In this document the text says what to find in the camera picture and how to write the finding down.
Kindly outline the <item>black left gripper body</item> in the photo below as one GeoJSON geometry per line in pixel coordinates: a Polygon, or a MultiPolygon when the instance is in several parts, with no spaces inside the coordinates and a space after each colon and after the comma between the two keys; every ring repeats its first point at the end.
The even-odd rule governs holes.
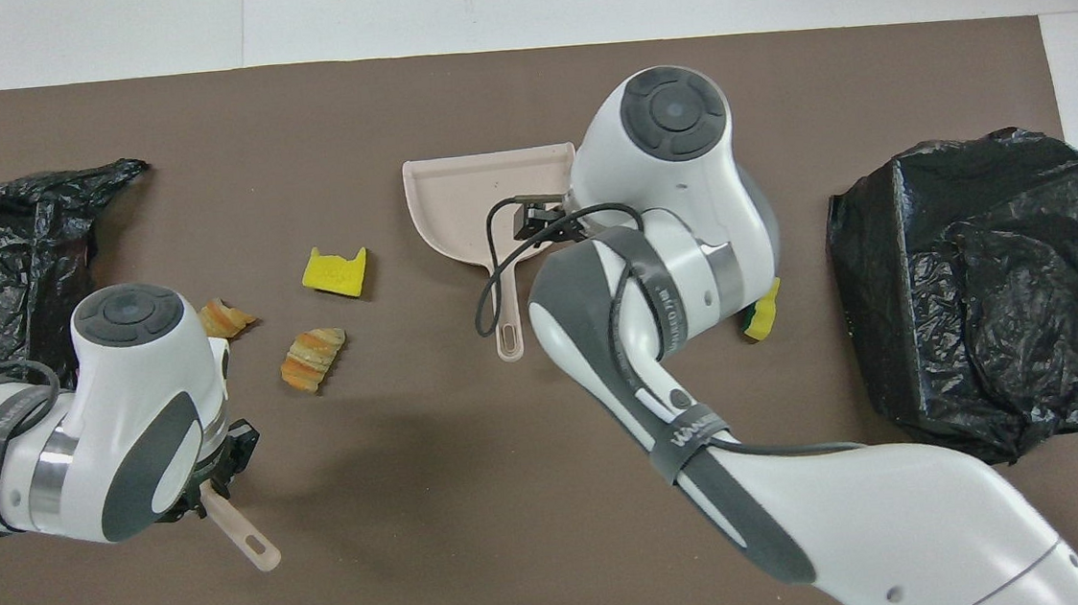
{"type": "Polygon", "coordinates": [[[236,420],[229,424],[216,462],[218,482],[229,482],[247,469],[260,437],[261,434],[247,420],[236,420]]]}

